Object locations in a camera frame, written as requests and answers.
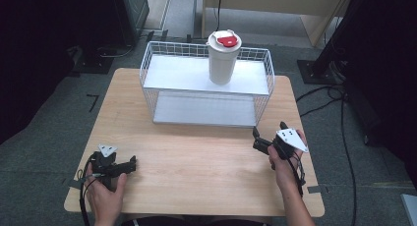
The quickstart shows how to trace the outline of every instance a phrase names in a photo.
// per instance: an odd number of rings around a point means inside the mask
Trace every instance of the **white cup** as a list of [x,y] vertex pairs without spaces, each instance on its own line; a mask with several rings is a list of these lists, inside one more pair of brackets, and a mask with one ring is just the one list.
[[242,40],[234,31],[215,31],[208,37],[209,79],[217,85],[230,82]]

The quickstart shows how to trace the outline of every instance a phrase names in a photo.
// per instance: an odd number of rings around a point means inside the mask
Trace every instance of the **red cup lid tab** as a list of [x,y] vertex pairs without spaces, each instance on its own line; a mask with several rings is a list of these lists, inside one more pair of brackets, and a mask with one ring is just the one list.
[[233,47],[237,44],[237,37],[234,35],[226,36],[226,37],[220,37],[217,39],[217,41],[225,47]]

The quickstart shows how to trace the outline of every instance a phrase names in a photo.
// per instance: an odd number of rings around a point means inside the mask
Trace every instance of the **white wire rack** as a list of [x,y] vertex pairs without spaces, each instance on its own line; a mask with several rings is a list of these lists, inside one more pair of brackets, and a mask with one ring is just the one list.
[[253,127],[273,92],[274,73],[267,49],[241,47],[231,81],[216,85],[206,45],[151,41],[140,81],[155,123]]

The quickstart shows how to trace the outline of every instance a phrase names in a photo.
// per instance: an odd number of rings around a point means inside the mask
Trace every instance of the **table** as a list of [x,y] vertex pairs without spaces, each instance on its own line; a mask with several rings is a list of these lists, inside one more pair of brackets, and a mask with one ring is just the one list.
[[[221,0],[221,9],[276,12],[301,15],[301,21],[316,46],[335,16],[343,16],[349,0]],[[203,0],[202,37],[206,34],[206,8],[218,7],[218,0]]]
[[[258,129],[271,140],[280,121],[302,129],[291,83],[275,78],[275,89]],[[154,124],[138,69],[118,69],[91,131],[79,168],[99,143],[119,147],[117,163],[138,158],[128,176],[125,213],[284,215],[268,157],[253,149],[252,129]],[[311,156],[303,155],[304,202],[312,216],[325,213],[322,196],[309,194],[317,179]],[[65,209],[80,211],[79,190],[70,189]]]

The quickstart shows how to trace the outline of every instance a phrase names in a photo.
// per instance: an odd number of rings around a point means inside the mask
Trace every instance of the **wooden table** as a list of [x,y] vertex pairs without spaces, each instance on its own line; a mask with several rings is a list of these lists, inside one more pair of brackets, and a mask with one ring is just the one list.
[[[275,89],[258,126],[271,140],[279,122],[302,129],[286,77]],[[100,143],[119,147],[117,163],[138,157],[128,176],[122,212],[198,215],[284,215],[282,197],[268,157],[253,149],[252,129],[162,125],[151,121],[138,69],[118,69],[89,137],[80,169]],[[303,155],[304,202],[312,216],[325,213],[309,153]],[[68,211],[80,211],[79,190],[70,189]]]
[[[301,15],[301,21],[316,46],[334,17],[343,17],[349,0],[221,0],[221,9],[275,12]],[[218,0],[203,0],[202,37],[206,35],[206,8],[218,7]],[[238,28],[231,28],[239,34]]]

